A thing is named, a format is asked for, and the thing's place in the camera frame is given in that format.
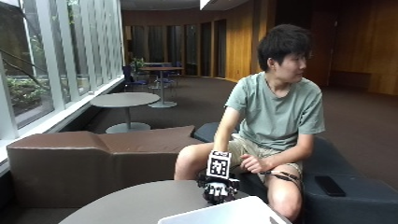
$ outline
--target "man's hand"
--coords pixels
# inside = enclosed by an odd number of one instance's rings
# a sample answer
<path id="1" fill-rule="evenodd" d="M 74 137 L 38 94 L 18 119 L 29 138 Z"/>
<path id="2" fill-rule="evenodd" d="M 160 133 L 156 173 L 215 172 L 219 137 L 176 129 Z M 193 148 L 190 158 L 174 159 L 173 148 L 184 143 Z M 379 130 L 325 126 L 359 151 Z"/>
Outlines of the man's hand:
<path id="1" fill-rule="evenodd" d="M 258 174 L 274 168 L 269 163 L 269 158 L 259 159 L 249 154 L 243 154 L 239 157 L 243 159 L 239 168 L 253 174 Z"/>

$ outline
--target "round white table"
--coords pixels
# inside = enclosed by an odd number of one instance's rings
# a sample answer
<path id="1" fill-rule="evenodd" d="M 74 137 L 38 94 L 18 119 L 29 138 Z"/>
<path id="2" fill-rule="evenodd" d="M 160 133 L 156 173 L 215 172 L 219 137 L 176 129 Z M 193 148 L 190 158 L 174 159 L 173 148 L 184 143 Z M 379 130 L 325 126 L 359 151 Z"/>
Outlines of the round white table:
<path id="1" fill-rule="evenodd" d="M 160 96 L 146 92 L 121 92 L 98 95 L 90 100 L 90 104 L 97 107 L 122 108 L 125 113 L 125 123 L 113 125 L 106 129 L 106 133 L 128 133 L 140 130 L 149 130 L 145 123 L 130 122 L 129 107 L 149 105 L 160 100 Z"/>
<path id="2" fill-rule="evenodd" d="M 194 180 L 165 180 L 108 194 L 78 209 L 60 224 L 156 224 L 169 217 L 211 206 Z M 235 197 L 249 195 L 238 192 Z"/>
<path id="3" fill-rule="evenodd" d="M 142 71 L 157 71 L 161 72 L 161 100 L 156 102 L 154 104 L 150 104 L 150 107 L 156 108 L 165 108 L 176 106 L 176 102 L 164 101 L 164 84 L 162 84 L 162 72 L 164 71 L 174 71 L 174 70 L 182 70 L 182 67 L 142 67 L 140 68 Z"/>

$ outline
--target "sofa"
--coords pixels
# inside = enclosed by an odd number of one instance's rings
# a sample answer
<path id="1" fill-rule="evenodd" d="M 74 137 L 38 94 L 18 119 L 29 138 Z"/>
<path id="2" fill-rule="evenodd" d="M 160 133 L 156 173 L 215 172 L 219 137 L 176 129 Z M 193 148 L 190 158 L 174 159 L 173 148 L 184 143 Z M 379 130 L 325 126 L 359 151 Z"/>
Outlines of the sofa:
<path id="1" fill-rule="evenodd" d="M 203 124 L 194 132 L 202 142 L 213 142 L 218 123 Z M 314 181 L 327 175 L 346 192 L 346 197 L 331 197 Z M 266 202 L 266 189 L 257 175 L 237 174 L 239 190 Z M 303 161 L 305 224 L 395 224 L 398 223 L 398 191 L 385 182 L 366 178 L 339 154 L 333 143 L 314 138 L 313 154 Z"/>
<path id="2" fill-rule="evenodd" d="M 133 133 L 37 133 L 8 145 L 22 207 L 82 207 L 106 194 L 173 179 L 181 149 L 201 143 L 194 126 Z"/>

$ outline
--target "young man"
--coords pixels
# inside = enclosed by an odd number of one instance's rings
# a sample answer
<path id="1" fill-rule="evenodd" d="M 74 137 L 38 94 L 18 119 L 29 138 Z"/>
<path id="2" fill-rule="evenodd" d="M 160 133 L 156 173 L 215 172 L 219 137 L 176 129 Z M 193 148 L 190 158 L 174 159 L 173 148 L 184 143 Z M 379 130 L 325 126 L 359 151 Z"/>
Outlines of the young man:
<path id="1" fill-rule="evenodd" d="M 231 166 L 239 164 L 247 172 L 269 172 L 291 180 L 265 176 L 269 205 L 290 221 L 299 214 L 302 202 L 301 161 L 313 153 L 313 135 L 325 131 L 322 92 L 302 77 L 310 52 L 311 38 L 305 29 L 282 24 L 267 33 L 257 49 L 263 72 L 237 83 L 214 143 L 181 151 L 174 174 L 176 179 L 196 179 L 211 149 L 229 151 Z M 239 118 L 239 131 L 230 141 Z"/>

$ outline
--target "laptop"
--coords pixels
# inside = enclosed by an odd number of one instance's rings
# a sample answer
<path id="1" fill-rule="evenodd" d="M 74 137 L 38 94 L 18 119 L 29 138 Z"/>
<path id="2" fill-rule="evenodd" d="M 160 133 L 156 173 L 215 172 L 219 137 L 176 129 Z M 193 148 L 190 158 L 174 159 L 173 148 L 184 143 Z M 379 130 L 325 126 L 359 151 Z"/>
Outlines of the laptop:
<path id="1" fill-rule="evenodd" d="M 291 224 L 257 196 L 164 217 L 158 224 Z"/>

